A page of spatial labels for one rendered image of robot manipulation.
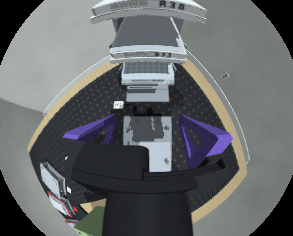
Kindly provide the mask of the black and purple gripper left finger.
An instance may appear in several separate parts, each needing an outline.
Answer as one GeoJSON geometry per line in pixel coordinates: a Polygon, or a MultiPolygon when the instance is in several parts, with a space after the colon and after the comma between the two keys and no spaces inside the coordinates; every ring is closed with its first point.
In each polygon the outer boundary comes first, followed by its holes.
{"type": "Polygon", "coordinates": [[[76,139],[77,141],[93,142],[93,138],[98,133],[100,133],[102,130],[104,130],[106,127],[110,125],[102,143],[112,144],[114,134],[115,134],[116,124],[117,124],[116,115],[112,114],[101,120],[70,130],[66,132],[63,137],[76,139]]]}

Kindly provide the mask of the black perforated breadboard table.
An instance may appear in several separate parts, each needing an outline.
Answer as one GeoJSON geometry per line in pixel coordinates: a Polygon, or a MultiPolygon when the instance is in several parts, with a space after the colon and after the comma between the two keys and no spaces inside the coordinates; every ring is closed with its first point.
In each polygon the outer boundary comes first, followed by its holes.
{"type": "MultiPolygon", "coordinates": [[[[208,97],[181,64],[174,63],[177,70],[174,72],[174,86],[168,86],[169,102],[127,102],[127,85],[121,85],[122,76],[119,71],[121,64],[103,73],[70,98],[49,120],[35,140],[29,156],[31,156],[36,176],[48,198],[48,192],[51,190],[42,181],[40,163],[47,161],[63,176],[67,154],[58,145],[61,138],[67,131],[98,121],[106,116],[116,115],[117,124],[112,144],[119,145],[123,145],[124,116],[171,116],[171,171],[187,169],[178,124],[180,114],[226,131],[208,97]],[[114,108],[115,101],[123,101],[123,108],[114,108]]],[[[191,213],[216,196],[240,170],[232,143],[222,154],[229,165],[232,176],[202,193],[189,196],[191,213]]],[[[71,218],[57,209],[66,220],[69,218],[82,220],[88,213],[80,204],[106,198],[106,196],[98,195],[68,180],[65,176],[63,177],[66,187],[66,196],[63,197],[69,200],[75,213],[71,218]],[[71,189],[71,193],[67,191],[67,187],[71,189]]]]}

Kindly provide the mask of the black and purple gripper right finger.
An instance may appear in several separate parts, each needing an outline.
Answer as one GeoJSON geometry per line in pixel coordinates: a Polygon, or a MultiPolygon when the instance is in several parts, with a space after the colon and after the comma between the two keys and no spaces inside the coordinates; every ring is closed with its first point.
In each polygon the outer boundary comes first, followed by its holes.
{"type": "Polygon", "coordinates": [[[229,132],[194,120],[183,114],[180,114],[178,123],[186,157],[187,169],[197,168],[207,156],[222,153],[233,140],[233,137],[229,132]],[[201,136],[202,143],[198,149],[196,149],[192,142],[186,126],[201,136]]]}

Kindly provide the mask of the grey plate hotel rack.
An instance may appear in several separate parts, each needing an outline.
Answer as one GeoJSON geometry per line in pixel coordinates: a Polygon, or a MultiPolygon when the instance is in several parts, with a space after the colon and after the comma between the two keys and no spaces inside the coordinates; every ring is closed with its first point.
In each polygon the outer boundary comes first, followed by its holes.
{"type": "MultiPolygon", "coordinates": [[[[115,32],[119,29],[124,17],[112,19],[115,32]]],[[[173,18],[180,34],[184,19],[173,18]]],[[[169,85],[127,85],[127,102],[169,102],[169,85]]]]}

